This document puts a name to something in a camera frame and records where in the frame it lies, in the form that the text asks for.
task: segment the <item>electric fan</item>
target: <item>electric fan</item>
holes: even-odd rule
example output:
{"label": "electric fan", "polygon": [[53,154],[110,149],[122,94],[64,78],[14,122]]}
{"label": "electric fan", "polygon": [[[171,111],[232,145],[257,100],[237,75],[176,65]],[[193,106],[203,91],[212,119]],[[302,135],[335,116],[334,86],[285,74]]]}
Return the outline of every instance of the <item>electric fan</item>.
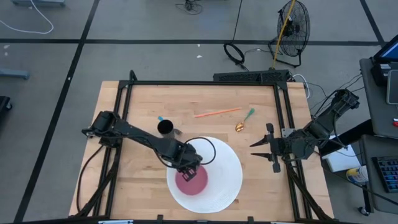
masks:
{"label": "electric fan", "polygon": [[[278,59],[276,59],[276,61],[295,68],[301,65],[301,53],[305,49],[305,46],[308,43],[308,38],[310,37],[310,16],[308,15],[307,8],[299,1],[293,2],[294,5],[292,11],[289,14],[291,4],[292,1],[289,1],[281,10],[278,11],[278,35],[282,32],[279,47],[280,51],[285,55],[291,57],[298,56],[299,63],[298,65],[294,65]],[[285,29],[282,30],[286,17],[287,23],[285,25]],[[275,57],[275,55],[272,51],[271,45],[277,40],[278,37],[268,43],[272,57]]]}

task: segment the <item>fan stand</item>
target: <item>fan stand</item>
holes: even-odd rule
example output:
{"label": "fan stand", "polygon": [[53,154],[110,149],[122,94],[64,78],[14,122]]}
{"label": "fan stand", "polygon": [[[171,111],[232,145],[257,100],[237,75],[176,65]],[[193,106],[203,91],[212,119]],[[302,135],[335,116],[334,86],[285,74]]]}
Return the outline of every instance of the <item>fan stand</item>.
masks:
{"label": "fan stand", "polygon": [[[276,42],[276,40],[277,40],[277,37],[276,38],[274,38],[272,41],[270,41],[269,43],[268,43],[268,48],[269,48],[269,51],[271,52],[271,54],[272,54],[272,58],[275,58],[275,52],[272,50],[272,48],[271,48],[271,45],[274,43],[274,42]],[[279,59],[276,59],[276,61],[277,62],[280,62],[280,63],[284,63],[284,64],[286,64],[286,65],[290,65],[290,66],[292,66],[292,67],[294,67],[294,68],[297,68],[298,66],[300,66],[301,65],[301,50],[297,50],[298,51],[298,65],[294,65],[294,64],[292,64],[292,63],[288,63],[288,62],[285,62],[285,61],[282,61],[282,60],[279,60]]]}

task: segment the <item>orange stick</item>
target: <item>orange stick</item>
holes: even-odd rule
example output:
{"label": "orange stick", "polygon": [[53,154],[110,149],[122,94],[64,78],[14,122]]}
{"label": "orange stick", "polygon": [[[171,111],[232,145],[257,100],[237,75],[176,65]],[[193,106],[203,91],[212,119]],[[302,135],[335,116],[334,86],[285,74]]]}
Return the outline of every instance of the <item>orange stick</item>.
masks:
{"label": "orange stick", "polygon": [[205,114],[199,114],[196,115],[196,118],[201,118],[203,116],[209,116],[209,115],[214,115],[214,114],[220,114],[220,113],[227,113],[227,112],[231,112],[231,111],[236,111],[236,110],[240,110],[242,108],[233,108],[233,109],[228,109],[228,110],[222,110],[222,111],[215,111],[215,112],[210,112],[210,113],[205,113]]}

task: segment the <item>gold spoon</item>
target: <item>gold spoon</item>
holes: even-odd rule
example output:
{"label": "gold spoon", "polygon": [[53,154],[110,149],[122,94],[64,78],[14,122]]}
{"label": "gold spoon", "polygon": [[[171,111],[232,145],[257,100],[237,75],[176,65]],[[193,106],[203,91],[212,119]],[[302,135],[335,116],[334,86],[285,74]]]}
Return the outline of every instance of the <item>gold spoon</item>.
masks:
{"label": "gold spoon", "polygon": [[248,115],[246,116],[246,118],[242,122],[240,122],[239,124],[236,125],[236,127],[235,127],[235,131],[236,132],[240,132],[240,131],[243,130],[245,120],[247,120],[250,117],[250,115],[252,115],[253,113],[254,113],[254,108],[252,108],[249,111]]}

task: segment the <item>red circle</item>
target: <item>red circle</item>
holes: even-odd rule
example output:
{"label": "red circle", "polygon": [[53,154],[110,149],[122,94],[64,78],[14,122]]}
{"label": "red circle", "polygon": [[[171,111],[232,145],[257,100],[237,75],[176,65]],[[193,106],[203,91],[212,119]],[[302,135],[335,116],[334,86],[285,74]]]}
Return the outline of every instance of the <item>red circle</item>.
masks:
{"label": "red circle", "polygon": [[186,195],[197,195],[207,185],[208,177],[207,172],[203,166],[200,166],[197,170],[197,175],[190,181],[185,181],[182,177],[182,173],[177,172],[175,175],[175,183],[178,189]]}

